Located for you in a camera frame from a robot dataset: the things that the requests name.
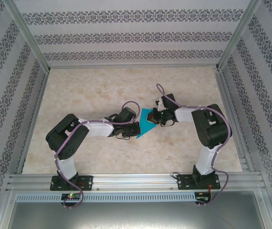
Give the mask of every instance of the beige tabletop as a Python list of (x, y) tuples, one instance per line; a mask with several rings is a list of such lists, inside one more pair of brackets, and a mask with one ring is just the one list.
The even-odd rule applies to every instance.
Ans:
[[(101, 119), (120, 112), (128, 100), (153, 108), (166, 93), (185, 105), (216, 103), (225, 113), (212, 68), (112, 68), (51, 70), (24, 164), (24, 174), (54, 174), (54, 152), (45, 137), (67, 114)], [(136, 111), (135, 105), (129, 105)], [(131, 140), (93, 137), (83, 141), (74, 155), (79, 173), (191, 172), (201, 143), (193, 123), (157, 126)], [(242, 171), (233, 139), (221, 150), (216, 168)]]

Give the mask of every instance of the blue paper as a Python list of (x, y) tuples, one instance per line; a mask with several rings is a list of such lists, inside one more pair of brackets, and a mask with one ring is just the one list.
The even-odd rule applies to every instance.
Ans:
[(142, 108), (141, 115), (140, 115), (140, 121), (139, 121), (141, 134), (137, 135), (137, 138), (139, 138), (140, 136), (144, 135), (145, 133), (152, 130), (155, 126), (157, 126), (156, 124), (154, 124), (152, 122), (148, 122), (146, 120), (146, 117), (147, 117), (148, 113), (150, 113), (151, 111), (153, 111), (153, 109)]

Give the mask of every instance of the purple cable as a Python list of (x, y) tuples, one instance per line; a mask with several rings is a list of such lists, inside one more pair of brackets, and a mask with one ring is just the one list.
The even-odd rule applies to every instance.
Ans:
[(113, 123), (113, 122), (108, 122), (108, 121), (103, 121), (103, 120), (86, 120), (86, 121), (81, 122), (80, 124), (78, 124), (78, 125), (76, 126), (76, 128), (73, 129), (73, 131), (69, 134), (69, 136), (66, 138), (66, 140), (65, 140), (65, 141), (63, 142), (63, 144), (61, 145), (61, 147), (58, 149), (58, 151), (56, 151), (56, 153), (55, 153), (55, 155), (54, 155), (54, 160), (55, 160), (55, 165), (56, 165), (56, 168), (57, 168), (57, 170), (58, 170), (60, 176), (61, 176), (68, 184), (70, 184), (71, 186), (73, 186), (73, 187), (75, 187), (77, 190), (79, 190), (80, 193), (81, 193), (81, 196), (82, 196), (80, 202), (76, 203), (75, 205), (73, 205), (73, 206), (71, 206), (71, 207), (68, 207), (68, 206), (65, 205), (66, 200), (68, 200), (68, 199), (65, 199), (64, 202), (63, 202), (64, 208), (72, 209), (72, 208), (75, 208), (75, 207), (79, 206), (80, 204), (82, 204), (83, 199), (84, 199), (84, 192), (82, 191), (82, 189), (81, 189), (80, 187), (78, 187), (78, 186), (75, 185), (74, 183), (70, 182), (70, 181), (64, 176), (64, 174), (61, 172), (60, 167), (59, 167), (59, 163), (58, 163), (58, 161), (57, 161), (58, 155), (59, 155), (60, 152), (64, 149), (65, 145), (67, 144), (67, 142), (69, 141), (69, 139), (73, 136), (73, 134), (76, 132), (76, 130), (77, 130), (80, 126), (82, 126), (83, 124), (85, 124), (85, 123), (93, 123), (93, 122), (95, 122), (95, 123), (106, 123), (106, 124), (112, 124), (112, 125), (126, 125), (126, 124), (133, 123), (133, 122), (139, 117), (139, 115), (140, 115), (140, 106), (139, 106), (139, 104), (138, 104), (137, 102), (135, 102), (135, 101), (127, 101), (126, 103), (124, 103), (124, 104), (122, 105), (121, 110), (122, 110), (122, 109), (125, 107), (125, 105), (127, 105), (128, 103), (136, 104), (137, 107), (138, 107), (138, 113), (137, 113), (136, 117), (133, 118), (131, 121), (125, 122), (125, 123)]
[(162, 95), (163, 95), (164, 97), (166, 97), (168, 100), (170, 100), (170, 101), (173, 102), (174, 104), (178, 105), (179, 107), (190, 108), (190, 109), (207, 109), (207, 110), (209, 110), (209, 111), (212, 111), (212, 112), (216, 113), (216, 114), (217, 114), (218, 116), (220, 116), (220, 117), (223, 119), (223, 121), (225, 122), (225, 125), (226, 125), (226, 127), (227, 127), (227, 133), (228, 133), (228, 134), (227, 134), (227, 138), (226, 138), (225, 142), (224, 142), (222, 145), (220, 145), (220, 146), (216, 149), (216, 152), (215, 152), (215, 154), (213, 155), (213, 158), (212, 158), (212, 161), (211, 161), (211, 167), (212, 167), (212, 169), (213, 169), (214, 171), (216, 171), (216, 172), (224, 173), (224, 174), (226, 175), (226, 181), (225, 181), (224, 186), (221, 188), (220, 192), (216, 195), (216, 197), (215, 197), (213, 200), (211, 200), (209, 203), (206, 204), (206, 205), (209, 205), (209, 204), (211, 204), (214, 200), (216, 200), (217, 198), (219, 198), (219, 196), (221, 195), (221, 193), (223, 192), (223, 190), (225, 189), (225, 187), (226, 187), (227, 184), (228, 184), (228, 180), (229, 180), (229, 175), (228, 175), (228, 173), (225, 172), (225, 171), (216, 169), (216, 168), (214, 167), (214, 161), (216, 160), (216, 157), (217, 157), (219, 151), (226, 145), (226, 143), (228, 143), (228, 141), (229, 141), (229, 139), (230, 139), (230, 133), (231, 133), (231, 131), (230, 131), (230, 125), (229, 125), (228, 121), (226, 120), (226, 118), (225, 118), (220, 112), (216, 111), (215, 109), (212, 109), (212, 108), (206, 107), (206, 106), (185, 106), (185, 105), (181, 105), (181, 104), (177, 103), (176, 101), (174, 101), (173, 99), (169, 98), (169, 97), (165, 94), (165, 90), (164, 90), (164, 88), (162, 87), (162, 85), (160, 85), (159, 83), (157, 83), (157, 84), (156, 84), (156, 87), (157, 87), (157, 89), (162, 93)]

